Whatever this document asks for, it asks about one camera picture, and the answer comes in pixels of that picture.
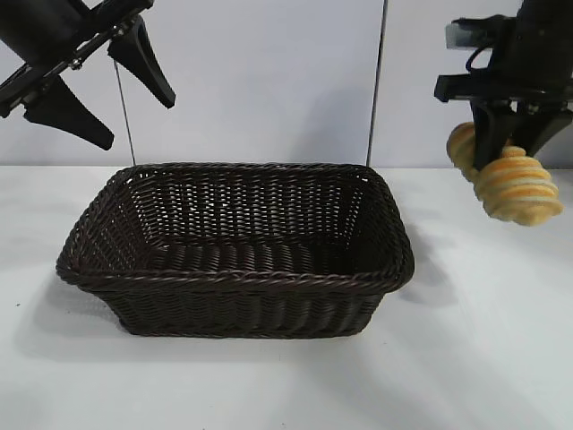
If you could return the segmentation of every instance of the wicker basket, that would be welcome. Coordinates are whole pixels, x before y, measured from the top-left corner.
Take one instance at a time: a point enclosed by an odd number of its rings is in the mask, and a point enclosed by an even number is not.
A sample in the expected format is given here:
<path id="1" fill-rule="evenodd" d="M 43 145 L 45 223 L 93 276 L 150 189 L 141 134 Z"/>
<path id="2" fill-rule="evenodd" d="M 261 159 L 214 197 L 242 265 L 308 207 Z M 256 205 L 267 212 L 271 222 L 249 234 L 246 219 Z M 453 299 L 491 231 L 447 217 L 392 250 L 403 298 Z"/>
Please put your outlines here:
<path id="1" fill-rule="evenodd" d="M 56 269 L 133 334 L 308 339 L 361 331 L 414 258 L 369 168 L 164 164 L 115 174 Z"/>

